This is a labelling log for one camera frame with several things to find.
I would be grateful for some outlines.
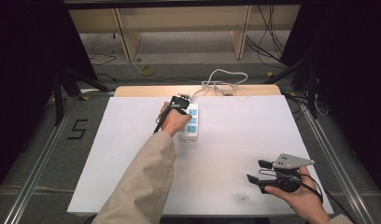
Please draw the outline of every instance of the black device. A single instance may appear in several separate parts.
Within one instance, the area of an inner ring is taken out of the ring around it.
[[[275,176],[276,179],[259,180],[252,175],[247,175],[247,178],[251,184],[258,185],[263,194],[268,193],[264,189],[266,186],[280,188],[286,192],[293,192],[300,186],[304,186],[317,193],[317,196],[322,201],[322,196],[318,192],[302,183],[301,174],[299,174],[298,170],[301,166],[312,165],[314,163],[315,162],[312,160],[291,156],[289,154],[281,154],[277,160],[272,162],[263,160],[258,161],[259,166],[264,168],[261,169],[259,173],[262,175]]]
[[[165,118],[167,117],[168,113],[171,109],[175,109],[178,111],[178,113],[186,115],[187,112],[185,110],[190,105],[190,97],[186,94],[179,94],[179,96],[173,96],[171,98],[170,104],[167,106],[167,108],[164,110],[164,112],[156,119],[156,122],[158,125],[155,128],[155,131],[153,133],[156,133],[161,128]]]

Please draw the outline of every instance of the gray carpet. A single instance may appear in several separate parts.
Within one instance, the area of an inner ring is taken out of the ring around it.
[[[245,84],[259,84],[267,79],[267,72],[273,71],[277,74],[280,69],[271,68],[261,64],[159,64],[155,66],[156,73],[153,78],[158,79],[195,79],[199,83],[207,80],[209,75],[217,68],[231,72],[242,71],[249,75],[249,80]],[[99,75],[99,81],[108,87],[115,88],[122,85],[184,85],[198,84],[188,80],[177,81],[157,81],[145,80],[137,74],[133,65],[107,65],[94,66],[96,73],[104,73],[116,78],[114,81],[105,75]],[[236,78],[228,75],[217,74],[218,80],[235,82],[242,77]],[[89,89],[90,86],[79,82],[81,89]],[[280,80],[278,86],[282,91],[290,90],[290,77]],[[102,116],[106,108],[109,96],[91,95],[88,100],[78,100],[70,117],[64,127],[63,133],[54,148],[49,163],[41,176],[31,201],[22,215],[23,224],[36,223],[83,223],[86,217],[76,217],[66,213],[72,193],[75,190],[83,166],[88,158],[92,142]],[[292,111],[297,110],[297,105],[288,100]],[[351,214],[351,207],[338,184],[333,171],[318,141],[307,123],[302,111],[294,113],[300,130],[302,139],[310,154],[316,161],[316,170],[324,188],[329,191]],[[16,160],[15,165],[7,176],[0,189],[0,223],[3,223],[7,211],[15,200],[16,194],[24,184],[30,174],[40,151],[48,141],[54,124],[54,103],[49,102],[44,115],[36,125],[33,138],[30,139],[26,151]],[[72,128],[77,120],[80,121],[78,128],[86,129],[83,137],[77,140],[68,139],[80,136],[80,133],[72,132]],[[328,135],[336,153],[340,157],[343,165],[348,171],[354,184],[367,203],[369,210],[374,216],[376,223],[381,223],[381,194],[373,183],[369,175],[365,172],[357,157],[351,154],[351,147],[344,138],[340,126],[335,122],[333,116],[318,116],[324,132]],[[342,214],[343,211],[336,204],[332,203],[335,214]],[[238,219],[242,223],[248,223],[253,219]],[[303,223],[301,218],[294,217],[271,217],[271,223]],[[175,223],[184,223],[183,220],[174,219]]]

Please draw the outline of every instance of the white paper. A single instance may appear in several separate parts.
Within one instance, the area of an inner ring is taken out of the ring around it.
[[[111,98],[92,145],[69,213],[98,213],[138,149],[152,135],[167,97]],[[199,135],[176,144],[175,177],[167,216],[277,216],[293,214],[284,201],[261,194],[247,174],[261,179],[258,160],[281,153],[309,159],[283,96],[199,97]],[[308,167],[319,183],[313,166]],[[324,208],[331,205],[324,194]]]

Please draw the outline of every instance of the tripod leg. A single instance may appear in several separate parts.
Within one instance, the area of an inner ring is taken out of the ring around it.
[[[80,80],[86,82],[87,84],[97,88],[100,91],[115,91],[115,89],[108,88],[108,87],[101,85],[100,83],[98,83],[94,80],[91,80],[87,77],[84,77],[83,75],[81,75],[80,73],[78,73],[77,71],[75,71],[71,68],[65,67],[63,70],[65,71],[65,73],[67,73],[71,77],[75,77],[77,79],[80,79]]]
[[[307,96],[307,107],[310,114],[312,114],[314,119],[317,119],[316,114],[316,67],[310,64],[310,79],[309,79],[309,93]]]
[[[56,104],[56,122],[54,126],[57,126],[63,117],[63,96],[62,90],[60,90],[60,79],[57,72],[53,75],[53,91],[54,91],[54,104]]]
[[[280,80],[281,78],[286,77],[289,74],[297,71],[302,65],[303,65],[303,59],[301,59],[297,63],[293,64],[292,66],[288,67],[286,70],[282,71],[278,75],[270,78],[269,80],[267,80],[263,84],[273,84],[273,83],[277,82],[278,80]]]

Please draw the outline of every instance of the hand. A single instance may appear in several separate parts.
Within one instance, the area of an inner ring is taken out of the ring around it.
[[[160,117],[169,104],[170,103],[168,102],[164,102]],[[191,115],[182,115],[175,109],[172,109],[162,124],[162,131],[170,133],[173,137],[177,132],[182,131],[185,128],[185,125],[188,121],[190,121],[190,119]]]
[[[310,175],[305,166],[299,168],[299,173],[304,174],[301,175],[301,179],[304,184],[317,190],[315,182],[309,177],[305,176]],[[292,193],[288,193],[284,190],[271,186],[265,187],[265,190],[268,193],[275,195],[277,198],[286,201],[286,203],[289,204],[289,206],[295,211],[296,214],[298,214],[298,216],[306,219],[311,224],[326,224],[330,221],[330,217],[322,207],[318,196],[307,188],[301,186],[299,189]]]

